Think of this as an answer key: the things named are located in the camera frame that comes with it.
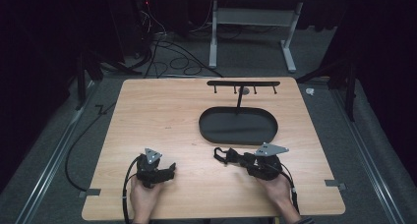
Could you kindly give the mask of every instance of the wooden table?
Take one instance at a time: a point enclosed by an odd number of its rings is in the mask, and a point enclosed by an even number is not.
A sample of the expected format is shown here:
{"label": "wooden table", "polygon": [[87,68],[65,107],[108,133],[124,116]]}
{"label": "wooden table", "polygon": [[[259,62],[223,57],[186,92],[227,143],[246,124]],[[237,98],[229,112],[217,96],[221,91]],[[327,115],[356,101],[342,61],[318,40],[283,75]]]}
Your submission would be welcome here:
{"label": "wooden table", "polygon": [[[257,94],[250,88],[242,107],[263,108],[276,118],[279,129],[271,143],[289,148],[289,152],[278,156],[294,178],[301,214],[343,213],[338,188],[325,184],[325,180],[333,180],[333,175],[294,79],[218,80],[281,82],[277,94],[271,87],[257,87]],[[206,109],[236,106],[237,102],[233,87],[219,86],[214,93],[207,81],[124,82],[90,185],[101,192],[87,197],[83,209],[86,220],[123,219],[124,177],[131,162],[146,147],[162,153],[160,169],[177,163],[175,179],[165,183],[151,218],[279,215],[246,169],[224,166],[213,158],[217,146],[231,146],[239,153],[255,152],[257,146],[215,144],[201,136],[199,118]]]}

